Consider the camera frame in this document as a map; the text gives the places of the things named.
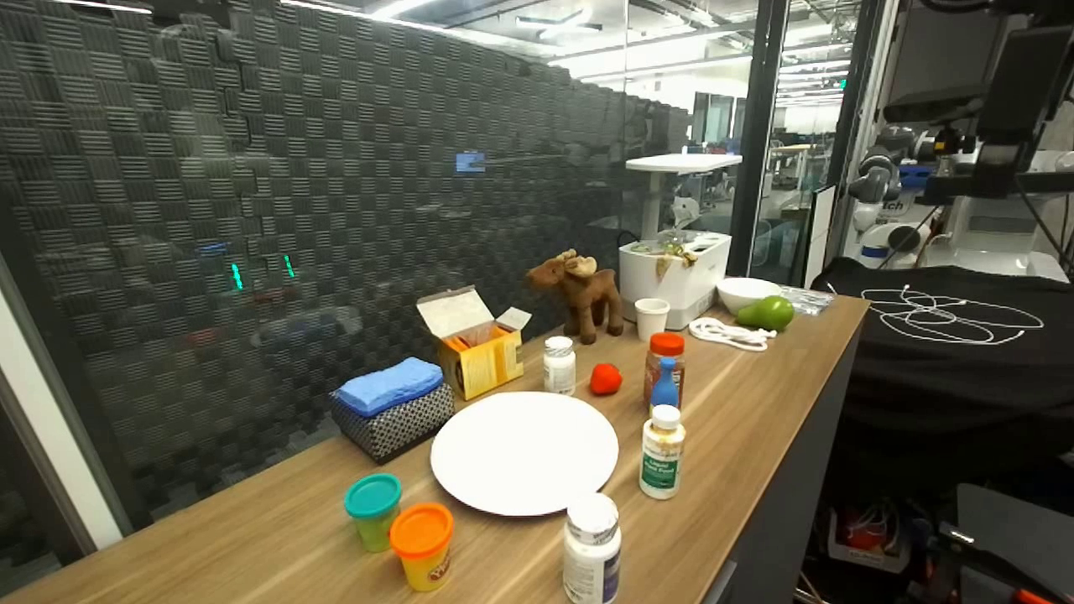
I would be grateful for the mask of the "small white pill bottle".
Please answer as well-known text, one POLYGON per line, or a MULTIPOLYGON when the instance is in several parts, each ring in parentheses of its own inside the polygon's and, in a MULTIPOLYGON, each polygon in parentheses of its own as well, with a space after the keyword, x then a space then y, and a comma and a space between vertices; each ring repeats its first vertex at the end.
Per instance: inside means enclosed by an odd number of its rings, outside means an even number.
POLYGON ((543 385, 550 394, 571 396, 575 377, 577 377, 575 339, 571 337, 547 337, 543 339, 543 385))

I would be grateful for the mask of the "red-capped spice bottle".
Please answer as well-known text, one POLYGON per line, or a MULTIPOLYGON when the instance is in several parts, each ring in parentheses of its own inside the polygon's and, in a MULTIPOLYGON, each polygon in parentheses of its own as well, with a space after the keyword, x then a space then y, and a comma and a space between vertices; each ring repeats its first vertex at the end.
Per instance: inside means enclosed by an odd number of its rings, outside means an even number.
POLYGON ((659 332, 646 343, 646 369, 643 369, 643 402, 646 406, 678 406, 681 383, 686 383, 686 337, 681 332, 659 332))

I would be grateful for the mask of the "green-label supplement bottle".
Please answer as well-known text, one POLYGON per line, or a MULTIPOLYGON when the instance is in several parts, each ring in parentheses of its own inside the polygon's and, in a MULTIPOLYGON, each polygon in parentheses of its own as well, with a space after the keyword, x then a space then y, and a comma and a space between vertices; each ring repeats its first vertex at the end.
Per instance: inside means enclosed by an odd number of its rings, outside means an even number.
POLYGON ((686 424, 678 406, 654 406, 640 431, 639 482, 654 499, 678 492, 686 424))

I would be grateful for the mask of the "large white pill bottle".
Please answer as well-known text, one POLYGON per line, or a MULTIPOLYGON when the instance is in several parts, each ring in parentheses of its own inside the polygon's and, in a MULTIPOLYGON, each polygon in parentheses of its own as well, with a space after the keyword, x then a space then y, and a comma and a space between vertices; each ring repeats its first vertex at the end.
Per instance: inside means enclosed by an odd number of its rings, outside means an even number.
POLYGON ((617 502, 587 492, 567 506, 562 522, 562 594, 571 604, 613 604, 620 586, 617 502))

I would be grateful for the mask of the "orange-lid dough tub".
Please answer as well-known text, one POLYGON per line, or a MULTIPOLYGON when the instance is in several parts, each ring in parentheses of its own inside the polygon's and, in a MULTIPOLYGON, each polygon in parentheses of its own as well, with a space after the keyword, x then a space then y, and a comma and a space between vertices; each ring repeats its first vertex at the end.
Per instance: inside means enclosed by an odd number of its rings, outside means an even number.
POLYGON ((413 502, 388 528, 388 548, 413 590, 437 590, 449 571, 454 513, 443 502, 413 502))

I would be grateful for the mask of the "teal-lid dough tub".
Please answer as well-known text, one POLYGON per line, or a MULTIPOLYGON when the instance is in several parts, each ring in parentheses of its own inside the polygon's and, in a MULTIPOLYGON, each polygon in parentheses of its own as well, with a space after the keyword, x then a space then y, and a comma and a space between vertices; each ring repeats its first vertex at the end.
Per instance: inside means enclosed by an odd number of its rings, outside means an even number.
POLYGON ((366 550, 379 553, 388 548, 388 528, 404 499, 404 480, 391 472, 360 475, 347 497, 341 511, 357 522, 357 534, 366 550))

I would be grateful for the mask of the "red round plushy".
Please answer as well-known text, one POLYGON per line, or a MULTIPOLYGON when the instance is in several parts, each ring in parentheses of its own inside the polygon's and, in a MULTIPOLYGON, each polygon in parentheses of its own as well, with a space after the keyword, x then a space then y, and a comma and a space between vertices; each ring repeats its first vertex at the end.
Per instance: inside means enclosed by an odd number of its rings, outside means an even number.
POLYGON ((620 383, 623 383, 623 377, 620 377, 620 369, 617 369, 613 361, 597 361, 597 367, 590 369, 587 388, 590 388, 594 396, 613 396, 613 394, 620 388, 620 383))

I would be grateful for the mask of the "white round plate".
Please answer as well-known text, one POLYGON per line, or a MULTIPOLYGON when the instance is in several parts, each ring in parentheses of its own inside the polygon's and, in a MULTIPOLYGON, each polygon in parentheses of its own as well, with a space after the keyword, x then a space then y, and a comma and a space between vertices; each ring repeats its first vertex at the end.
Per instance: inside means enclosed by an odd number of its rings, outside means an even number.
POLYGON ((617 466, 611 418, 560 394, 492 394, 460 408, 429 447, 433 480, 492 518, 550 518, 597 492, 617 466))

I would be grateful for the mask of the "brown moose plush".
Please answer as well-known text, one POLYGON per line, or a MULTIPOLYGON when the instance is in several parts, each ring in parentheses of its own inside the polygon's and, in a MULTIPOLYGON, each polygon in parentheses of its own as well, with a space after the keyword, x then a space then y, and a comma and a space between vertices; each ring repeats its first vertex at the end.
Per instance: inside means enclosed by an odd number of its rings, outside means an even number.
POLYGON ((602 269, 594 256, 562 247, 526 272, 526 286, 539 293, 557 293, 562 301, 562 332, 577 337, 584 345, 597 332, 623 332, 623 307, 611 269, 602 269))

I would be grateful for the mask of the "open yellow cardboard box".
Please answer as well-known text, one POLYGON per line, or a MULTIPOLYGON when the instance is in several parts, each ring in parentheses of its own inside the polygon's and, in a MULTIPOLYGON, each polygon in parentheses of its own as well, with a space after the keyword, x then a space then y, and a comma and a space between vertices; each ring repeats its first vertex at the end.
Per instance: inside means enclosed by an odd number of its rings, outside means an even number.
POLYGON ((521 339, 531 322, 526 309, 509 307, 492 315, 481 293, 464 286, 422 296, 415 311, 441 343, 441 367, 460 400, 481 400, 522 377, 521 339))

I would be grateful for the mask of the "white paper cup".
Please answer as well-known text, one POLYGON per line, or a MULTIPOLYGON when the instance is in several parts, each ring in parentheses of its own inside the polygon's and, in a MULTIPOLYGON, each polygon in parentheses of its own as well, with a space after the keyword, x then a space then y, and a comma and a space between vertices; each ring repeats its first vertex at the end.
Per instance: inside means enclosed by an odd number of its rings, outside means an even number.
POLYGON ((639 337, 652 339, 667 329, 672 307, 663 299, 639 299, 635 315, 639 315, 639 337))

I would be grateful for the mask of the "white bowl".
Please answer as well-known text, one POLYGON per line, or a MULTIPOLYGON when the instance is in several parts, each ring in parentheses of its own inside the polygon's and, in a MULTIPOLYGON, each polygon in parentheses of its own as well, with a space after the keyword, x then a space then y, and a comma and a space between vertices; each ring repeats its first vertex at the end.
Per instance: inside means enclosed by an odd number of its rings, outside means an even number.
POLYGON ((766 279, 747 279, 747 275, 726 275, 719 283, 719 301, 728 311, 743 311, 746 307, 760 301, 769 296, 783 296, 783 286, 766 283, 766 279))

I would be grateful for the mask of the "green fruit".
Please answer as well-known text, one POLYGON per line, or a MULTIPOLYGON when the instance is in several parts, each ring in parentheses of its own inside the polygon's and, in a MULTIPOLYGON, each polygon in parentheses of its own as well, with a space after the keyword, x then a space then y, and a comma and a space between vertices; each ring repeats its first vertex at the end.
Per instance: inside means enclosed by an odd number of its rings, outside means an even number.
POLYGON ((734 311, 738 327, 783 332, 794 320, 794 307, 784 296, 769 296, 734 311))

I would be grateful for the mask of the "black cloth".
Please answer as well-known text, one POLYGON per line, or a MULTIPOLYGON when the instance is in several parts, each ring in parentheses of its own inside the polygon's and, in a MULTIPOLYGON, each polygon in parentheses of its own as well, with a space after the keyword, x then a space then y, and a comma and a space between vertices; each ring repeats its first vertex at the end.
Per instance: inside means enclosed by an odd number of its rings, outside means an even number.
POLYGON ((1074 450, 1074 288, 834 258, 820 293, 865 301, 839 447, 851 463, 971 472, 1074 450))

